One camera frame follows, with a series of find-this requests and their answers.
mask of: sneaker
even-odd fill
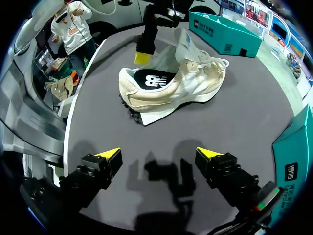
[[[136,122],[149,125],[186,102],[205,103],[220,89],[229,62],[196,48],[185,29],[174,31],[169,45],[153,61],[119,73],[122,103]]]

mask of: robotic arm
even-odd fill
[[[33,10],[31,19],[22,26],[14,44],[16,55],[24,53],[45,23],[64,5],[64,0],[42,0]]]
[[[60,178],[60,188],[46,179],[32,178],[21,185],[20,191],[31,213],[46,229],[59,229],[66,227],[81,208],[88,207],[99,190],[108,188],[122,164],[119,148],[88,154],[75,172]],[[242,170],[237,158],[229,153],[197,148],[195,165],[209,186],[217,188],[227,202],[239,210],[232,222],[208,235],[255,234],[260,228],[267,229],[270,221],[265,222],[266,218],[270,219],[269,214],[283,195],[283,188],[271,181],[259,187],[258,177]]]

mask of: gray table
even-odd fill
[[[188,23],[180,26],[188,28]],[[81,213],[130,230],[149,220],[165,220],[186,226],[193,233],[204,233],[231,221],[237,210],[217,190],[210,189],[194,166],[196,147],[232,153],[243,169],[259,175],[263,186],[275,179],[271,144],[293,112],[261,61],[218,55],[189,31],[199,49],[229,60],[220,91],[206,104],[187,105],[147,127],[136,124],[120,102],[118,74],[123,67],[138,67],[133,64],[134,41],[143,30],[140,27],[115,34],[100,48],[76,101],[65,165],[71,173],[85,154],[121,147],[122,168],[108,190],[101,190]],[[166,43],[175,44],[172,32],[169,28],[159,29],[156,54]],[[153,173],[150,177],[155,180],[148,177],[145,168],[149,167]],[[162,175],[155,175],[158,169]],[[180,215],[187,205],[192,208],[190,217],[182,219]]]

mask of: new balance logo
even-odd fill
[[[165,87],[166,85],[166,78],[162,78],[162,76],[152,76],[152,75],[148,75],[146,76],[146,85],[148,87],[157,87],[157,86],[161,86],[161,87]]]

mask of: floor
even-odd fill
[[[275,58],[271,49],[265,42],[261,43],[257,58],[267,67],[273,77],[276,79],[282,90],[284,91],[294,115],[297,115],[302,109],[302,98],[297,89],[297,80],[293,76],[291,70],[285,63],[286,58],[281,53],[278,58]]]

